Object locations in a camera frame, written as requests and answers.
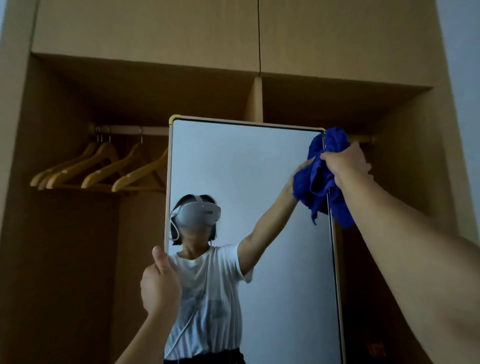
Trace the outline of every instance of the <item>wooden hanger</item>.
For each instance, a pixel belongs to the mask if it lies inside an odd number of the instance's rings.
[[[158,168],[164,167],[168,161],[168,148],[165,149],[162,156],[156,161],[149,163],[143,167],[140,167],[133,172],[128,173],[126,176],[119,178],[112,186],[112,192],[118,192],[120,190],[129,190],[130,184],[141,179],[149,173],[156,171]],[[162,187],[163,192],[166,191],[165,185]]]
[[[48,179],[52,177],[53,174],[64,169],[65,167],[71,166],[87,158],[90,158],[95,153],[97,146],[98,146],[98,143],[91,142],[87,145],[87,148],[85,148],[84,152],[77,158],[67,160],[66,162],[60,163],[52,168],[49,168],[47,170],[44,170],[43,172],[38,173],[37,175],[35,175],[34,178],[32,178],[30,182],[30,186],[38,187],[39,190],[43,190],[47,185]]]
[[[85,172],[89,168],[103,162],[106,159],[108,159],[111,163],[119,160],[117,150],[115,149],[115,146],[110,142],[103,143],[92,157],[74,165],[65,167],[60,172],[55,173],[48,180],[47,188],[81,188],[81,186],[76,185],[65,185],[64,182],[70,180],[75,176],[78,176],[82,172]],[[121,176],[125,175],[125,173],[121,170],[119,170],[118,172]]]
[[[100,181],[104,180],[108,176],[118,172],[119,170],[129,166],[136,160],[143,160],[146,164],[151,163],[150,155],[148,153],[148,148],[143,143],[137,143],[133,146],[130,153],[124,158],[117,162],[114,162],[108,166],[105,166],[95,172],[89,174],[82,183],[82,188],[89,188]],[[165,185],[158,175],[158,173],[154,170],[151,172],[155,182],[162,188],[165,188]]]

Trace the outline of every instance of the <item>dark pants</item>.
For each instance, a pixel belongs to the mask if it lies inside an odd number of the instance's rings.
[[[222,352],[199,354],[193,358],[180,360],[164,360],[164,364],[245,364],[240,349],[223,350]]]

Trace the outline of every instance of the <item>vr headset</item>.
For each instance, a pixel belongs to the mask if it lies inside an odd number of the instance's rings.
[[[187,202],[178,206],[170,214],[170,222],[177,229],[178,227],[189,228],[194,226],[212,227],[220,219],[220,207],[211,202],[205,202],[200,196],[194,196],[196,201]]]

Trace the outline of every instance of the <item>blue cloth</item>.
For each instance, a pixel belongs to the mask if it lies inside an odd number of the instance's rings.
[[[347,208],[342,191],[335,184],[333,173],[324,160],[320,159],[323,152],[341,152],[350,143],[342,128],[331,128],[325,132],[325,149],[322,135],[317,135],[308,148],[308,159],[315,157],[313,162],[293,176],[293,195],[312,211],[312,221],[315,224],[317,212],[328,214],[327,192],[330,189],[330,208],[342,228],[355,224]]]

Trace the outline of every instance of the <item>wardrobe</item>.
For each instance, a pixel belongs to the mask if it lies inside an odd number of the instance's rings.
[[[93,125],[121,155],[141,129],[109,125],[174,114],[341,126],[383,188],[478,239],[434,0],[8,0],[0,37],[2,363],[112,363],[145,318],[165,195],[29,186]],[[358,230],[336,237],[347,362],[429,363]]]

